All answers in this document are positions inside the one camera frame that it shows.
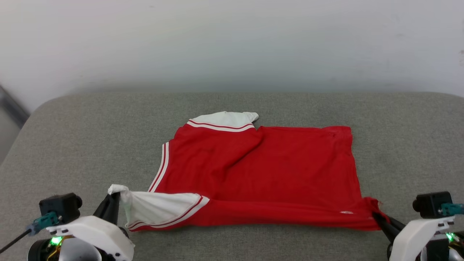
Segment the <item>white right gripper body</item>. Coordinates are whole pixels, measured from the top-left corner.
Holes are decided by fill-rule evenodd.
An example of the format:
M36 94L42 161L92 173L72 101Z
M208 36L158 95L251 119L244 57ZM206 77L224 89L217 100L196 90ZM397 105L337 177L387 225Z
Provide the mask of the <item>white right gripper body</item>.
M409 222L393 241L390 261L414 261L427 243L454 225L455 216Z

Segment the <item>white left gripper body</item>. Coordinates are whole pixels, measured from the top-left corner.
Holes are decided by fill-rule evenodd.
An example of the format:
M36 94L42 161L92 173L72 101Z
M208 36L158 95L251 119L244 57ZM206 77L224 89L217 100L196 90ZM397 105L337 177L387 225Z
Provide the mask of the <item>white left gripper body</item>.
M68 224L47 227L55 236L74 236L106 254L116 261L132 261L135 245L115 224L94 215L83 216Z

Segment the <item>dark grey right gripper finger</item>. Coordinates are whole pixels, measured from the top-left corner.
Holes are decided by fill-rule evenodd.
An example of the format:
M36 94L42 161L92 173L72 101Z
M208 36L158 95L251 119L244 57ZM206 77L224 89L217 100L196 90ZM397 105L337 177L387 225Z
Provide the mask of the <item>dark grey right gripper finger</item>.
M406 226L405 224L388 215L384 217L383 215L376 212L373 212L372 215L390 243L394 242L396 236L398 236L401 230L403 230L403 228Z

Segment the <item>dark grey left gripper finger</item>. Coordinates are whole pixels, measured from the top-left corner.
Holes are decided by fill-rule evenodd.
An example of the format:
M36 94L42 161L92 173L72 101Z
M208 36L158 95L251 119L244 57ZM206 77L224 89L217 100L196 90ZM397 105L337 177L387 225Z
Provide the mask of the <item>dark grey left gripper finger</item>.
M98 205L93 215L117 226L119 202L119 192L107 194L104 200Z

